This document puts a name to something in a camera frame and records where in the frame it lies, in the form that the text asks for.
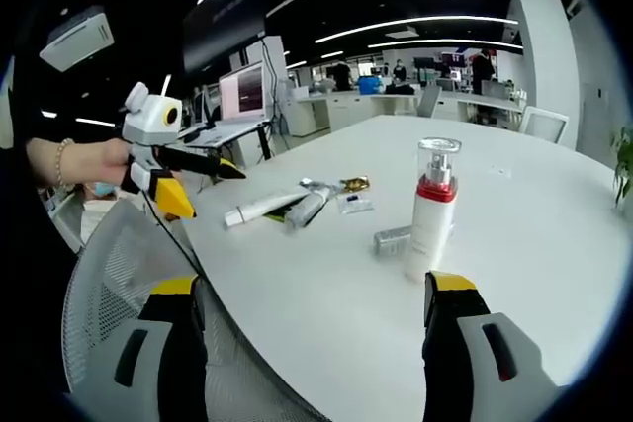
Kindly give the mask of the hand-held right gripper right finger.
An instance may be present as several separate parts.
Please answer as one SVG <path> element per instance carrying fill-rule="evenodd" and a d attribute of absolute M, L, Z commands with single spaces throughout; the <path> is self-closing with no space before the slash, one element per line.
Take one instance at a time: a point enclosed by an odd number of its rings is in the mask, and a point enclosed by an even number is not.
<path fill-rule="evenodd" d="M 538 345 L 467 278 L 425 275 L 425 421 L 535 421 L 565 390 Z"/>

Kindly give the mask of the person's left hand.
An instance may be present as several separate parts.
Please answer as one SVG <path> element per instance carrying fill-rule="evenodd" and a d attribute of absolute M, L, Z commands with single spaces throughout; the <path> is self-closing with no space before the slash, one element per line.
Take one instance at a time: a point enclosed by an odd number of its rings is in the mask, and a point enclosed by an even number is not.
<path fill-rule="evenodd" d="M 60 178 L 68 185 L 100 182 L 120 186 L 128 168 L 129 151 L 129 145 L 120 139 L 69 144 L 60 155 Z"/>

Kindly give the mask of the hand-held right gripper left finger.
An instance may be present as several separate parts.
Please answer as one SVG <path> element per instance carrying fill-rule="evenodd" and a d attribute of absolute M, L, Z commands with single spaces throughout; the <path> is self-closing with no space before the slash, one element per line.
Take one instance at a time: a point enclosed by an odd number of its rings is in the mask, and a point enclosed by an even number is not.
<path fill-rule="evenodd" d="M 207 350 L 199 278 L 161 282 L 87 361 L 81 409 L 90 421 L 205 421 Z"/>

